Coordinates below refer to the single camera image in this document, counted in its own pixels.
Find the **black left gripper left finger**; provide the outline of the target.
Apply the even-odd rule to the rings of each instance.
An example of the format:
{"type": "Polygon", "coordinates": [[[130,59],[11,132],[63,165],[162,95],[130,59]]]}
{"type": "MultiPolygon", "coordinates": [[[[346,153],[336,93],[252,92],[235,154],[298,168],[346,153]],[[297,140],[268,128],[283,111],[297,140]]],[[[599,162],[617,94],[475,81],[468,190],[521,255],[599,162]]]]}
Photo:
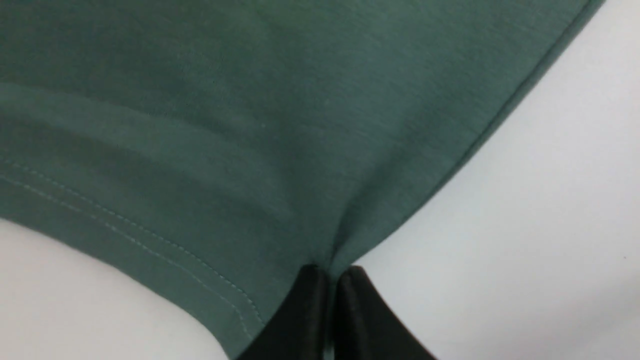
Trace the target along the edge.
{"type": "Polygon", "coordinates": [[[274,316],[240,360],[322,360],[327,327],[329,277],[304,265],[274,316]]]}

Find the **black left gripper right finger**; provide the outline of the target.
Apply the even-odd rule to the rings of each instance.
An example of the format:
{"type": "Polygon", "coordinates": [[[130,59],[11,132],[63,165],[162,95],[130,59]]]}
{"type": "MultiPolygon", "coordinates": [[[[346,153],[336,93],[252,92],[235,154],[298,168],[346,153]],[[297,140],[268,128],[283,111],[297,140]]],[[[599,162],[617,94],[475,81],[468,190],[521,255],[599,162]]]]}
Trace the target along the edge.
{"type": "Polygon", "coordinates": [[[434,360],[407,330],[365,269],[349,267],[339,278],[334,302],[336,360],[434,360]]]}

